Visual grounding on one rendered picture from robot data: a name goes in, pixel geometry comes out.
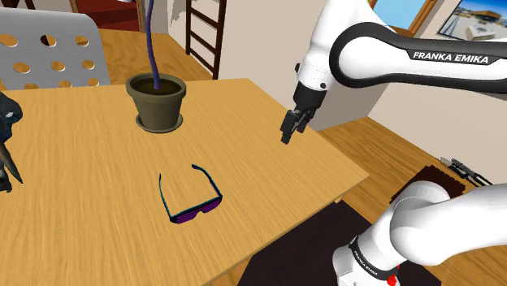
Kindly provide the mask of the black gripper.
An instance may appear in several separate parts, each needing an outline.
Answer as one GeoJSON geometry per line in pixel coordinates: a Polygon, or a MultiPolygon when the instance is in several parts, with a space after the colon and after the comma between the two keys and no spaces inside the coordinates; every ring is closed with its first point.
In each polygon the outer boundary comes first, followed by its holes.
{"type": "Polygon", "coordinates": [[[287,145],[295,130],[303,133],[306,125],[314,118],[316,110],[322,105],[326,90],[318,91],[297,83],[293,95],[295,110],[288,110],[280,126],[281,142],[287,145]]]}

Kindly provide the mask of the dark wooden ladder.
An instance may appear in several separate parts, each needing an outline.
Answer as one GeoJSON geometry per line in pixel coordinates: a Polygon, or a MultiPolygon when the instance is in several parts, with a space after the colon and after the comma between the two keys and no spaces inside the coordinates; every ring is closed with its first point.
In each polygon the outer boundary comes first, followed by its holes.
{"type": "Polygon", "coordinates": [[[185,0],[185,53],[194,56],[201,64],[207,68],[211,74],[212,79],[219,78],[219,68],[221,63],[222,48],[223,48],[223,32],[225,25],[225,16],[228,0],[217,0],[219,4],[217,20],[211,19],[208,15],[202,13],[192,5],[193,0],[185,0]],[[216,32],[215,43],[211,45],[207,40],[200,37],[192,30],[192,16],[195,16],[200,21],[208,24],[216,32]],[[192,48],[191,40],[194,39],[200,45],[204,46],[214,56],[213,63],[208,63],[196,50],[192,48]]]}

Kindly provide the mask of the black sunglasses purple lenses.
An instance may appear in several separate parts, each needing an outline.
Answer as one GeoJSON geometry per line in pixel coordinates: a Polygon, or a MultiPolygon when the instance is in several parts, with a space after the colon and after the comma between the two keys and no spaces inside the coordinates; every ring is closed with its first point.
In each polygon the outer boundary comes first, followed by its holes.
{"type": "Polygon", "coordinates": [[[167,204],[166,199],[163,195],[162,175],[159,175],[158,176],[159,194],[162,199],[162,203],[164,205],[165,211],[167,212],[167,216],[168,216],[171,223],[182,224],[182,223],[186,223],[188,221],[191,221],[191,220],[195,219],[199,213],[206,214],[206,213],[209,213],[210,211],[214,210],[223,201],[223,194],[219,190],[217,184],[215,183],[215,181],[213,180],[213,178],[211,177],[209,172],[205,168],[200,167],[196,164],[192,164],[191,167],[194,170],[201,171],[206,176],[206,178],[210,182],[211,187],[215,191],[216,196],[207,200],[207,201],[204,201],[198,205],[195,205],[195,206],[192,206],[188,209],[182,210],[176,214],[172,214],[169,210],[168,204],[167,204]]]}

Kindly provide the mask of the olive flower pot purple stem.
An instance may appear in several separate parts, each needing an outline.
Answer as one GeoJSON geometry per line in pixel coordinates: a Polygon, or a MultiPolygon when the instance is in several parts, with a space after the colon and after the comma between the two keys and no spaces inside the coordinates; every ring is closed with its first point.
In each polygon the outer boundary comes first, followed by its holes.
{"type": "Polygon", "coordinates": [[[154,57],[151,22],[154,0],[149,0],[145,17],[145,38],[151,72],[131,76],[125,83],[138,115],[136,124],[147,132],[167,133],[183,123],[180,113],[187,93],[186,84],[178,77],[160,73],[154,57]]]}

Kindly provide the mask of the dark brown rug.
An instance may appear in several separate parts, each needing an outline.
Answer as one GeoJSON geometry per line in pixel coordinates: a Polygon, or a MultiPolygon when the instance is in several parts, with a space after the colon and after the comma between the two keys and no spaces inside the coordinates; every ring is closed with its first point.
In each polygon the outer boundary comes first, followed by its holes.
{"type": "Polygon", "coordinates": [[[398,190],[392,197],[390,203],[394,202],[397,197],[413,182],[425,180],[436,183],[442,186],[451,198],[462,195],[466,186],[460,181],[454,179],[444,171],[440,170],[434,165],[425,166],[413,178],[411,178],[400,190],[398,190]]]}

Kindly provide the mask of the wooden framed window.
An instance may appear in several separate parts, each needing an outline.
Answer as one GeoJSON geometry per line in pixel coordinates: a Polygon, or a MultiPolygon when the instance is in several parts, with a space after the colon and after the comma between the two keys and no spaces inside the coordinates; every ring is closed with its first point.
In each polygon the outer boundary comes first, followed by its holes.
{"type": "Polygon", "coordinates": [[[437,0],[367,0],[377,16],[397,33],[414,37],[437,0]]]}

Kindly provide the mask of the black grey tool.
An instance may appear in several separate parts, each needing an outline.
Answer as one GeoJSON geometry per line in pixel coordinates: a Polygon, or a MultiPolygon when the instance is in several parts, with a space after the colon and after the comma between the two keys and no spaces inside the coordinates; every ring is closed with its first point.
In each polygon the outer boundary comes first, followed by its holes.
{"type": "Polygon", "coordinates": [[[472,171],[468,166],[455,158],[446,159],[444,157],[440,157],[439,161],[443,163],[449,170],[457,174],[460,178],[469,181],[475,187],[492,185],[492,182],[487,180],[479,173],[472,171]]]}

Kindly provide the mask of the wooden table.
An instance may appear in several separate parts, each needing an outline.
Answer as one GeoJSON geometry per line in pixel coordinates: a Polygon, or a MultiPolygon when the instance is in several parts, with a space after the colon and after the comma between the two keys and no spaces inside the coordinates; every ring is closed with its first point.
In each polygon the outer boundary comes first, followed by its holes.
{"type": "Polygon", "coordinates": [[[174,132],[136,125],[122,85],[10,91],[23,183],[0,193],[0,286],[202,286],[367,173],[318,133],[285,145],[285,108],[247,79],[188,83],[174,132]],[[172,214],[223,194],[191,221],[172,214]]]}

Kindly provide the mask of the grey chair with holes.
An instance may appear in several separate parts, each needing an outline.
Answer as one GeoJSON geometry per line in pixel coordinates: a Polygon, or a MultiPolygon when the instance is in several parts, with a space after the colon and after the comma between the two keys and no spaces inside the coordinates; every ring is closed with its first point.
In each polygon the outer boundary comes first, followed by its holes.
{"type": "Polygon", "coordinates": [[[0,7],[0,80],[8,90],[109,85],[101,35],[85,14],[0,7]]]}

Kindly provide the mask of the dark pointed figure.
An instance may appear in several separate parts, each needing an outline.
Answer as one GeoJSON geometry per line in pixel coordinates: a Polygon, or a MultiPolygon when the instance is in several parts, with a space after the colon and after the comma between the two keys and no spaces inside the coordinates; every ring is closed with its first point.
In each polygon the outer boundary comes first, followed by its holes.
{"type": "Polygon", "coordinates": [[[0,192],[12,190],[8,170],[20,183],[23,180],[17,166],[6,147],[6,141],[12,137],[12,125],[23,118],[20,104],[0,91],[0,192]]]}

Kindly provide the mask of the wall picture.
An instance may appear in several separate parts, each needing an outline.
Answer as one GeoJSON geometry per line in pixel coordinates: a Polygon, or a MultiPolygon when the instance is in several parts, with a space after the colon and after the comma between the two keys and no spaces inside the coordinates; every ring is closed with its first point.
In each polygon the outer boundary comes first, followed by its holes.
{"type": "Polygon", "coordinates": [[[507,39],[507,0],[461,0],[437,34],[460,41],[507,39]]]}

